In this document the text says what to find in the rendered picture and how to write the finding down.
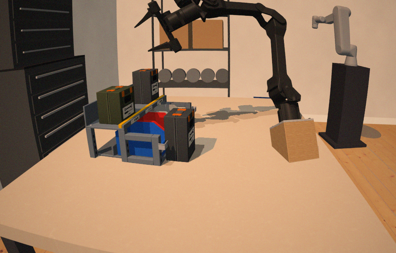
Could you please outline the blue bin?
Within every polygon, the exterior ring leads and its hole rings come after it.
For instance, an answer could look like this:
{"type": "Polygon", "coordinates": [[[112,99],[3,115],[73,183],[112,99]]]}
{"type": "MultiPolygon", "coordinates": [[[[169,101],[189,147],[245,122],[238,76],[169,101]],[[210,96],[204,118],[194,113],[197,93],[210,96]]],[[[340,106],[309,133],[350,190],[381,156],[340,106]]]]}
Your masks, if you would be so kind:
{"type": "MultiPolygon", "coordinates": [[[[165,133],[154,122],[135,122],[131,126],[129,126],[129,128],[127,128],[127,132],[142,133],[142,134],[158,134],[161,135],[161,144],[165,144],[165,133]]],[[[115,136],[117,142],[118,155],[121,155],[118,131],[115,131],[115,136]]],[[[128,143],[129,143],[130,155],[153,157],[152,142],[128,140],[128,143]]]]}

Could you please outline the red open bin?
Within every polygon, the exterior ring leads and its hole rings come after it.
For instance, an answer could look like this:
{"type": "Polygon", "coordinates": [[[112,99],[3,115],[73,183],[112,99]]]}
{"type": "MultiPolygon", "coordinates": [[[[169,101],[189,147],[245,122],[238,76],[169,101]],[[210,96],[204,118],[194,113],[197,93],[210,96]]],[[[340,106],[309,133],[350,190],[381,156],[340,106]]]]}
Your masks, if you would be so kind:
{"type": "Polygon", "coordinates": [[[164,131],[164,120],[163,117],[166,115],[164,112],[148,112],[141,117],[137,122],[154,122],[164,131]]]}

